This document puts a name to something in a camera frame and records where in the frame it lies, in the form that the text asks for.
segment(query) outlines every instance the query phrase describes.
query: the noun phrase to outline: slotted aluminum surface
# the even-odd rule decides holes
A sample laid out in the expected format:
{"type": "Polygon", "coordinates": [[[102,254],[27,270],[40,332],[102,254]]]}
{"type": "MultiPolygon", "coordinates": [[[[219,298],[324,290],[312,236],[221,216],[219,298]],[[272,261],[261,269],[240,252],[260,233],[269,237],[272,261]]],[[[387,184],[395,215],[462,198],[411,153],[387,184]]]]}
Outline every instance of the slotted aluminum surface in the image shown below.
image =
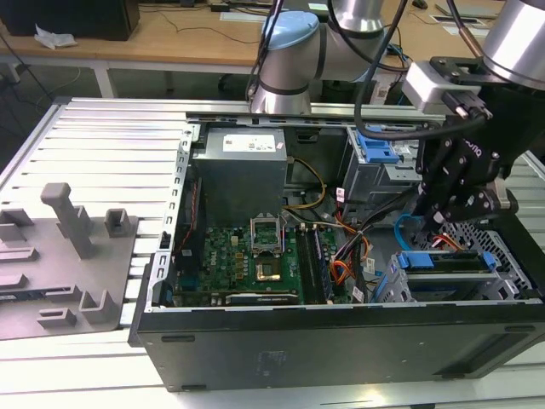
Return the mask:
{"type": "Polygon", "coordinates": [[[181,132],[188,126],[179,104],[152,105],[100,109],[74,101],[54,107],[27,155],[16,158],[11,177],[0,183],[0,209],[23,208],[31,218],[55,217],[40,200],[49,182],[69,183],[71,201],[91,217],[111,208],[139,217],[122,326],[130,325],[144,265],[157,248],[181,132]]]}
{"type": "MultiPolygon", "coordinates": [[[[195,106],[199,111],[246,112],[242,103],[74,100],[66,108],[54,106],[49,111],[0,177],[0,208],[23,205],[32,217],[52,216],[34,193],[39,192],[43,182],[68,181],[77,198],[74,201],[85,205],[90,216],[102,216],[108,207],[122,206],[140,218],[122,326],[132,321],[139,277],[150,253],[155,251],[163,225],[166,197],[160,192],[170,185],[183,112],[195,106]],[[128,141],[135,141],[134,146],[128,141]],[[138,156],[147,150],[142,147],[154,147],[151,151],[154,153],[138,156]],[[79,156],[50,160],[58,158],[50,151],[59,149],[79,151],[79,156]],[[99,159],[96,153],[100,151],[115,152],[115,155],[104,153],[99,159]]],[[[321,106],[317,112],[327,109],[321,106]]],[[[337,106],[329,110],[340,111],[337,106]]],[[[545,192],[542,177],[541,165],[532,156],[525,156],[513,168],[508,185],[519,199],[520,220],[543,248],[545,202],[539,199],[545,192]]],[[[153,401],[155,406],[168,409],[319,409],[326,406],[355,409],[427,403],[450,409],[545,407],[542,390],[545,343],[474,381],[170,394],[146,351],[131,349],[126,343],[127,337],[125,330],[2,343],[0,407],[72,408],[75,401],[84,407],[111,407],[112,403],[123,402],[130,408],[149,407],[153,401]]]]}

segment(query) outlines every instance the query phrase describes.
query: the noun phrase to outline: black box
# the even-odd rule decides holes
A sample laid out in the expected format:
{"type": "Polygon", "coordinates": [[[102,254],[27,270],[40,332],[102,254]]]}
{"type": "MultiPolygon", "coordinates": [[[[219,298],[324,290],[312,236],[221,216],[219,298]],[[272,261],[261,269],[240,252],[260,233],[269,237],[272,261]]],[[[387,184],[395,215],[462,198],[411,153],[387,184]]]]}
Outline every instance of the black box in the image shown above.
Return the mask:
{"type": "Polygon", "coordinates": [[[78,37],[128,40],[138,25],[137,0],[2,0],[0,19],[14,36],[43,30],[78,37]]]}

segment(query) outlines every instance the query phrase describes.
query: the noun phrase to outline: black cable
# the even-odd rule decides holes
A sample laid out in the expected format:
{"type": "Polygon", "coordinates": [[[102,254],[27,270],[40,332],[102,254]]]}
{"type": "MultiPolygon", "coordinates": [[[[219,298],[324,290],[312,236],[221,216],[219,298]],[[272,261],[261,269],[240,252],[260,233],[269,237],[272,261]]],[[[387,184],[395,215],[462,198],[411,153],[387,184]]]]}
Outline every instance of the black cable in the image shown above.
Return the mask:
{"type": "Polygon", "coordinates": [[[34,73],[31,71],[31,68],[27,64],[25,64],[25,62],[19,57],[19,55],[15,52],[15,50],[11,48],[11,45],[9,45],[9,43],[6,41],[6,39],[4,38],[1,32],[0,32],[0,38],[2,39],[3,43],[6,44],[6,47],[8,48],[9,52],[13,55],[13,57],[15,57],[24,68],[26,68],[28,73],[31,74],[31,77],[34,78],[34,81],[36,81],[36,84],[38,84],[38,86],[42,89],[43,93],[49,98],[51,102],[53,102],[53,98],[51,98],[51,95],[49,95],[49,92],[45,89],[42,83],[40,83],[40,81],[36,78],[34,73]]]}
{"type": "Polygon", "coordinates": [[[221,34],[223,37],[227,37],[229,38],[230,40],[233,40],[233,41],[236,41],[237,43],[242,43],[242,44],[255,44],[255,43],[259,43],[258,41],[244,41],[244,40],[239,40],[238,38],[234,38],[234,37],[231,37],[231,36],[228,36],[225,32],[220,32],[218,30],[216,30],[215,28],[212,28],[212,27],[184,27],[184,28],[179,28],[175,23],[173,23],[162,11],[158,11],[157,13],[159,13],[160,15],[162,15],[166,20],[167,22],[173,26],[175,29],[176,29],[176,34],[179,33],[179,32],[183,32],[185,30],[211,30],[212,32],[217,32],[218,34],[221,34]]]}
{"type": "MultiPolygon", "coordinates": [[[[367,54],[361,51],[358,47],[356,47],[356,45],[352,42],[350,37],[344,32],[344,29],[339,24],[339,20],[335,16],[335,10],[333,9],[332,0],[327,0],[327,9],[330,12],[330,19],[331,19],[331,22],[333,23],[333,26],[335,27],[336,31],[339,33],[343,41],[347,44],[347,46],[350,47],[350,49],[354,53],[356,53],[357,56],[359,56],[360,58],[372,64],[373,60],[367,54]]],[[[398,67],[398,66],[388,66],[386,64],[382,64],[380,61],[378,62],[378,66],[379,68],[390,71],[390,72],[407,72],[407,68],[398,67]]]]}
{"type": "Polygon", "coordinates": [[[138,7],[166,7],[168,9],[179,9],[181,6],[178,4],[155,3],[155,4],[138,4],[138,7]]]}
{"type": "Polygon", "coordinates": [[[367,304],[369,302],[368,294],[367,294],[367,281],[365,281],[364,272],[361,271],[361,244],[357,245],[352,253],[352,269],[354,270],[354,275],[356,276],[356,279],[360,276],[361,279],[364,282],[363,290],[364,293],[364,304],[367,304]]]}
{"type": "Polygon", "coordinates": [[[43,112],[46,111],[46,108],[42,107],[41,105],[38,105],[38,104],[35,104],[34,102],[30,102],[30,101],[26,101],[26,100],[21,99],[19,94],[17,93],[17,90],[15,89],[15,86],[13,84],[11,84],[8,81],[8,79],[6,77],[4,77],[4,75],[2,75],[2,73],[0,73],[0,78],[2,78],[2,80],[8,85],[8,87],[14,93],[14,96],[15,96],[15,99],[17,100],[17,102],[19,102],[20,104],[28,104],[28,105],[31,105],[31,106],[33,106],[35,108],[40,108],[40,109],[43,110],[43,112]]]}
{"type": "Polygon", "coordinates": [[[8,109],[8,111],[11,114],[12,118],[14,119],[15,123],[17,124],[17,126],[19,126],[21,132],[23,133],[23,136],[25,137],[26,136],[25,128],[23,127],[23,124],[20,122],[20,120],[15,115],[15,112],[11,108],[11,105],[9,104],[9,101],[6,100],[6,97],[4,96],[4,94],[1,94],[0,96],[2,96],[3,103],[5,104],[6,108],[8,109]]]}
{"type": "MultiPolygon", "coordinates": [[[[308,205],[308,202],[307,202],[307,199],[305,198],[305,195],[301,196],[301,203],[303,203],[304,205],[308,205]]],[[[314,217],[316,217],[316,222],[321,222],[322,221],[322,218],[320,217],[318,212],[315,210],[315,207],[311,207],[311,208],[304,209],[304,210],[310,211],[314,215],[314,217]]]]}
{"type": "Polygon", "coordinates": [[[394,210],[406,205],[407,201],[413,196],[416,192],[417,186],[410,187],[404,190],[397,196],[390,198],[380,204],[376,209],[374,209],[358,226],[358,232],[350,239],[345,248],[337,256],[337,260],[342,260],[350,251],[354,248],[355,245],[361,242],[361,237],[364,234],[365,230],[371,228],[374,224],[380,222],[384,217],[392,213],[394,210]]]}
{"type": "Polygon", "coordinates": [[[232,9],[237,10],[240,13],[260,15],[262,17],[267,17],[267,13],[260,13],[259,11],[254,11],[254,10],[250,10],[250,9],[241,9],[241,8],[238,8],[238,7],[233,7],[232,9]]]}
{"type": "Polygon", "coordinates": [[[5,130],[5,131],[8,132],[10,135],[16,137],[16,138],[17,138],[17,141],[20,141],[21,138],[24,138],[24,136],[19,135],[18,133],[16,133],[16,132],[10,130],[9,128],[6,128],[6,127],[3,126],[3,125],[0,125],[0,130],[5,130]]]}
{"type": "Polygon", "coordinates": [[[456,26],[458,28],[464,28],[465,26],[463,24],[462,17],[460,16],[460,13],[458,13],[454,0],[446,0],[446,3],[449,5],[450,13],[452,14],[452,18],[454,19],[456,26]]]}
{"type": "Polygon", "coordinates": [[[199,11],[199,10],[207,9],[208,7],[209,6],[198,7],[198,8],[193,8],[193,9],[180,9],[180,6],[176,6],[175,8],[170,7],[170,8],[167,8],[167,9],[139,10],[139,11],[141,13],[158,13],[158,12],[161,12],[161,11],[166,11],[167,13],[178,13],[178,12],[184,12],[184,11],[199,11]]]}
{"type": "Polygon", "coordinates": [[[278,17],[280,16],[280,13],[282,12],[283,5],[284,5],[284,0],[274,0],[271,5],[271,8],[269,9],[267,13],[267,18],[265,19],[263,30],[261,32],[261,40],[259,44],[259,49],[257,51],[257,58],[255,59],[255,63],[252,66],[250,75],[248,76],[248,83],[246,84],[246,91],[245,91],[246,101],[250,101],[250,95],[249,95],[250,88],[252,87],[252,85],[255,84],[255,78],[258,78],[261,74],[263,63],[265,62],[265,59],[267,58],[269,43],[271,42],[271,38],[273,37],[274,27],[276,26],[276,22],[278,20],[278,17]]]}
{"type": "Polygon", "coordinates": [[[371,79],[375,75],[376,68],[379,65],[382,54],[386,50],[386,47],[390,43],[393,34],[395,33],[395,28],[398,26],[399,21],[403,15],[405,6],[407,5],[408,0],[401,0],[399,2],[398,9],[393,17],[392,24],[388,29],[386,36],[382,40],[382,44],[379,47],[373,63],[367,70],[367,75],[365,75],[365,80],[363,81],[358,94],[356,95],[356,101],[354,102],[354,123],[358,128],[358,131],[368,138],[377,139],[381,141],[407,141],[407,140],[426,140],[438,138],[445,135],[457,135],[462,137],[463,132],[468,130],[476,129],[486,123],[486,117],[484,114],[478,115],[476,118],[471,118],[465,120],[459,124],[449,125],[442,128],[437,128],[435,130],[415,130],[411,132],[375,132],[367,130],[365,128],[365,122],[361,116],[361,106],[364,102],[364,97],[367,89],[371,84],[371,79]]]}
{"type": "Polygon", "coordinates": [[[409,12],[409,14],[412,14],[414,15],[418,20],[420,20],[422,23],[424,24],[427,24],[429,26],[436,26],[437,24],[441,24],[441,23],[430,23],[428,21],[425,21],[420,15],[418,15],[417,13],[414,13],[412,11],[409,12]]]}

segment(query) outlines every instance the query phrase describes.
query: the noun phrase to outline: wooden desk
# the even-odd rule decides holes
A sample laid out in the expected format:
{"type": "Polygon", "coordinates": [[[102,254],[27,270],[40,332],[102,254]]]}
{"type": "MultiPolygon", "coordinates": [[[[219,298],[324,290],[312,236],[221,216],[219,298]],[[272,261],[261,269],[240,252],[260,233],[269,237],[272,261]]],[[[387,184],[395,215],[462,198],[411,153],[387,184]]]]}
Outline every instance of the wooden desk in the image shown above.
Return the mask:
{"type": "MultiPolygon", "coordinates": [[[[491,0],[471,2],[494,9],[502,6],[502,2],[491,0]]],[[[392,19],[398,3],[398,0],[385,0],[382,10],[385,21],[392,19]]],[[[420,20],[433,23],[429,14],[440,14],[433,6],[433,0],[428,3],[428,10],[412,6],[405,10],[399,25],[404,52],[414,60],[428,59],[433,55],[470,56],[458,36],[450,35],[440,24],[426,24],[420,20]]],[[[221,14],[212,13],[209,9],[161,13],[153,12],[154,9],[141,8],[140,24],[126,42],[77,38],[76,47],[51,50],[32,37],[13,37],[5,27],[1,30],[25,63],[94,69],[104,97],[116,95],[108,74],[112,68],[165,72],[250,72],[257,53],[261,23],[223,21],[220,20],[221,14]],[[184,30],[176,33],[174,25],[184,30]],[[209,29],[186,30],[193,27],[213,28],[246,43],[233,41],[209,29]]],[[[0,62],[17,62],[3,44],[0,44],[0,62]]],[[[399,60],[387,57],[386,62],[398,64],[399,60]]]]}

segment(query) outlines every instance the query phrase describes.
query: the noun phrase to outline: blue cable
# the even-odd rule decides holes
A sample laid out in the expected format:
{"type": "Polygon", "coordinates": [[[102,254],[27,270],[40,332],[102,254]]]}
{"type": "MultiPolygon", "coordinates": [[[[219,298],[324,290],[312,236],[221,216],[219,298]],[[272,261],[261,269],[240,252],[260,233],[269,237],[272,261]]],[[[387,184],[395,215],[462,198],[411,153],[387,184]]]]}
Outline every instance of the blue cable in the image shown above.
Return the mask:
{"type": "Polygon", "coordinates": [[[401,230],[399,228],[401,227],[401,222],[404,219],[420,219],[419,216],[413,216],[409,213],[402,213],[401,216],[399,216],[399,219],[395,222],[393,225],[393,235],[395,236],[395,239],[398,241],[399,245],[401,246],[401,249],[405,251],[411,251],[412,247],[407,244],[407,242],[404,240],[403,236],[401,235],[401,230]]]}

